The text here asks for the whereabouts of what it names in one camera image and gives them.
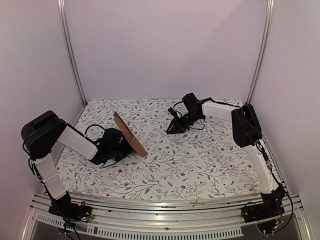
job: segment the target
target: cardboard box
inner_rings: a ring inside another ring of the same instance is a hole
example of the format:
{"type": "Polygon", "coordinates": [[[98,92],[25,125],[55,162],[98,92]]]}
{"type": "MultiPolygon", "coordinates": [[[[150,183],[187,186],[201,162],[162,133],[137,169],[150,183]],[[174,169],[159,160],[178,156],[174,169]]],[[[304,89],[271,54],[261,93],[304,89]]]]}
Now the cardboard box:
{"type": "Polygon", "coordinates": [[[145,150],[145,148],[141,145],[141,143],[138,141],[137,137],[134,135],[134,133],[130,130],[128,125],[122,120],[122,118],[118,115],[118,113],[115,111],[114,114],[114,121],[115,124],[118,126],[120,131],[123,133],[125,139],[128,141],[128,143],[131,145],[131,147],[141,156],[145,157],[148,155],[148,152],[145,150]]]}

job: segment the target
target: vertical metal rail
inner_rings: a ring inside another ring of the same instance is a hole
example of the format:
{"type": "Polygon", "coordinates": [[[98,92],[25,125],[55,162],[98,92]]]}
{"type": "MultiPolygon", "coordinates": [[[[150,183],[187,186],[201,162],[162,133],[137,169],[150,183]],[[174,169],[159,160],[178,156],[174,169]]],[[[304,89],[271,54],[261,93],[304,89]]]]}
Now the vertical metal rail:
{"type": "Polygon", "coordinates": [[[73,79],[74,83],[76,86],[76,90],[78,91],[79,98],[81,100],[81,103],[83,106],[87,105],[87,100],[85,96],[85,92],[80,80],[77,64],[76,64],[76,59],[74,55],[74,50],[71,44],[71,37],[70,37],[70,32],[69,32],[69,27],[68,27],[68,21],[67,21],[67,14],[66,14],[66,6],[65,6],[65,0],[57,0],[58,4],[58,11],[59,11],[59,16],[60,16],[60,22],[61,22],[61,28],[62,28],[62,34],[64,38],[64,43],[66,46],[66,51],[68,54],[72,74],[73,74],[73,79]]]}
{"type": "Polygon", "coordinates": [[[268,38],[269,38],[269,33],[270,33],[270,28],[271,28],[272,16],[274,13],[274,5],[275,5],[275,0],[268,0],[266,14],[265,14],[264,28],[263,28],[263,36],[262,36],[262,41],[261,41],[261,46],[260,46],[260,52],[259,52],[259,56],[258,56],[256,65],[255,65],[253,78],[252,78],[252,82],[250,85],[250,90],[249,90],[249,93],[246,98],[247,104],[250,104],[252,102],[256,88],[257,88],[257,83],[259,80],[262,64],[263,64],[266,49],[267,49],[267,43],[268,43],[268,38]]]}

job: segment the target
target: floral pattern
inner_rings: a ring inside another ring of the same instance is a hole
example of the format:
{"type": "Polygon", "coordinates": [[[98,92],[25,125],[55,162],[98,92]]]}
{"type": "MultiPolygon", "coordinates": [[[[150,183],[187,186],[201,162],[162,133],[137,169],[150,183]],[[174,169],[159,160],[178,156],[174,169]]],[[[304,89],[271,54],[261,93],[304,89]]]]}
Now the floral pattern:
{"type": "MultiPolygon", "coordinates": [[[[94,165],[65,148],[57,171],[65,188],[94,197],[140,200],[193,200],[231,197],[260,191],[259,179],[247,154],[232,138],[230,122],[207,117],[203,130],[167,135],[172,119],[168,108],[176,99],[96,100],[88,103],[76,128],[84,133],[92,124],[116,128],[117,111],[148,151],[144,158],[130,154],[108,168],[94,165]]],[[[240,101],[223,100],[235,105],[240,101]]],[[[184,105],[176,109],[185,113],[184,105]]],[[[102,130],[92,127],[95,140],[102,130]]]]}

